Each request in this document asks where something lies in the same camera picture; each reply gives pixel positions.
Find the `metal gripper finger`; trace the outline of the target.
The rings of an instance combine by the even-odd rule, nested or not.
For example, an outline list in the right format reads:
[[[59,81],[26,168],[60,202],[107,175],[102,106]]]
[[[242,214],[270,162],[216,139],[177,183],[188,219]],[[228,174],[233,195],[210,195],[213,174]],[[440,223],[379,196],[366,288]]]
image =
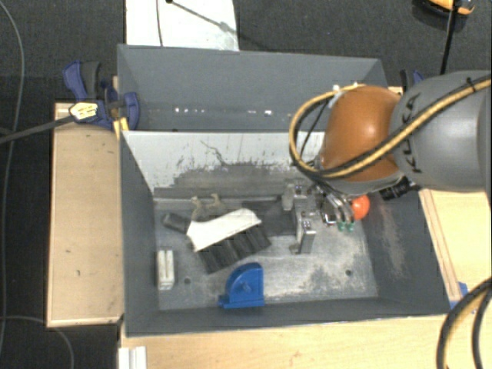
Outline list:
[[[296,241],[290,245],[289,250],[292,254],[310,254],[316,230],[310,220],[300,220],[296,224]]]
[[[282,194],[282,208],[291,211],[297,201],[304,197],[303,187],[300,184],[288,184]]]

